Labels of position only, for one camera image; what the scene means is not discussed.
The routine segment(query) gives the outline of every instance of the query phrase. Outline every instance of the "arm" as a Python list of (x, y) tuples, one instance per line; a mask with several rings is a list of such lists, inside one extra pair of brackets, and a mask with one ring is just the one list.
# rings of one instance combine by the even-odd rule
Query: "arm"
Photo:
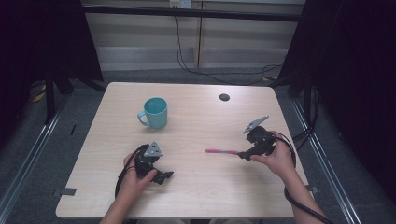
[[(279, 134), (276, 134), (276, 137), (282, 138), (282, 136)], [(267, 165), (274, 174), (278, 175), (282, 179), (286, 189), (294, 200), (325, 217), (323, 211), (306, 189), (303, 180), (294, 169), (290, 150), (285, 143), (276, 141), (275, 150), (269, 156), (253, 155), (250, 158), (253, 161), (261, 162)], [(293, 210), (296, 223), (321, 223), (321, 221), (315, 217), (312, 217), (300, 208), (294, 205), (292, 205), (291, 208)]]
[[(124, 159), (124, 165), (132, 154)], [(131, 160), (130, 167), (134, 166), (134, 158)], [(150, 171), (143, 179), (137, 178), (136, 169), (131, 168), (127, 171), (120, 185), (120, 191), (116, 200), (108, 208), (106, 215), (101, 220), (101, 224), (122, 223), (128, 214), (132, 204), (143, 193), (144, 188), (157, 174), (157, 170)]]

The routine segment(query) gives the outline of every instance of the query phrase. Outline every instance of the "teal mug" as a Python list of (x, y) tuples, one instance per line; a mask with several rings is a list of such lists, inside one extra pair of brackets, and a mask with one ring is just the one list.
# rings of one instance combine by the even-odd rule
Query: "teal mug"
[(139, 121), (153, 129), (161, 129), (168, 122), (168, 106), (166, 101), (160, 97), (154, 97), (145, 102), (144, 111), (137, 114)]

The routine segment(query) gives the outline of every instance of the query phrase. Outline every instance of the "gray floor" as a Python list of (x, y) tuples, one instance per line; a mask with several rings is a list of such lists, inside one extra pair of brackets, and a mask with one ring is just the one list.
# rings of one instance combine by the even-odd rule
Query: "gray floor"
[[(246, 73), (261, 71), (261, 69), (226, 68), (206, 69), (205, 71)], [(276, 69), (265, 75), (276, 77), (278, 72), (279, 69)], [(269, 81), (261, 80), (260, 74), (215, 75), (213, 77), (224, 80), (228, 84), (247, 85), (257, 80), (259, 82), (255, 83), (255, 86), (269, 84)], [(104, 72), (105, 83), (103, 85), (106, 86), (112, 81), (224, 84), (213, 77), (193, 75), (181, 69)], [(12, 210), (7, 215), (5, 223), (97, 223), (99, 221), (99, 219), (60, 219), (55, 216), (59, 197), (53, 195), (53, 192), (65, 186), (103, 97), (102, 92), (94, 91), (76, 80), (73, 80), (73, 85), (75, 87), (73, 94), (68, 96), (57, 94), (58, 104), (65, 101), (64, 109), (59, 115), (58, 122), (47, 144), (43, 147), (41, 154), (37, 156), (37, 162), (28, 175), (19, 197), (15, 204), (12, 204)], [(32, 97), (38, 91), (39, 88), (32, 89)], [(287, 95), (287, 87), (276, 88), (276, 96), (291, 134), (300, 133), (303, 127), (295, 112), (292, 100)], [(28, 102), (12, 137), (0, 151), (0, 194), (2, 199), (43, 129), (45, 113), (45, 100), (38, 103)], [(355, 223), (396, 223), (396, 210), (393, 203), (356, 160), (348, 145), (339, 137), (332, 118), (327, 114), (324, 106), (319, 110), (315, 132), (346, 191), (346, 195), (356, 208), (360, 222)], [(341, 209), (309, 143), (301, 148), (299, 156), (310, 185), (318, 189), (318, 192), (314, 194), (315, 199), (330, 220), (333, 223), (352, 223), (348, 222)], [(263, 223), (293, 223), (293, 220), (290, 218), (265, 219)]]

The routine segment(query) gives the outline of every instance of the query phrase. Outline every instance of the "table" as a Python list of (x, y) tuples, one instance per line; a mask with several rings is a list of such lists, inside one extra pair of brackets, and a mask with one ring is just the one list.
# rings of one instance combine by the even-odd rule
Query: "table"
[[(219, 96), (226, 93), (229, 101)], [(136, 115), (148, 98), (168, 103), (168, 124), (153, 130)], [(267, 87), (111, 83), (98, 108), (67, 188), (58, 217), (103, 217), (114, 201), (122, 161), (139, 146), (156, 141), (163, 156), (154, 167), (174, 171), (162, 185), (150, 183), (128, 217), (293, 217), (284, 185), (266, 166), (206, 148), (241, 151), (252, 147), (242, 134), (254, 119), (269, 115), (267, 130), (290, 133), (276, 95)], [(297, 158), (297, 171), (307, 184)]]

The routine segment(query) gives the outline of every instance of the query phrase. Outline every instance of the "pink marker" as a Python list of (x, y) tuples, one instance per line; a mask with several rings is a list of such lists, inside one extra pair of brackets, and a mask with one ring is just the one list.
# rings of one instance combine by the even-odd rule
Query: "pink marker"
[(234, 154), (238, 155), (239, 151), (237, 150), (227, 150), (227, 149), (215, 149), (215, 148), (208, 148), (205, 150), (206, 153), (225, 153), (225, 154)]

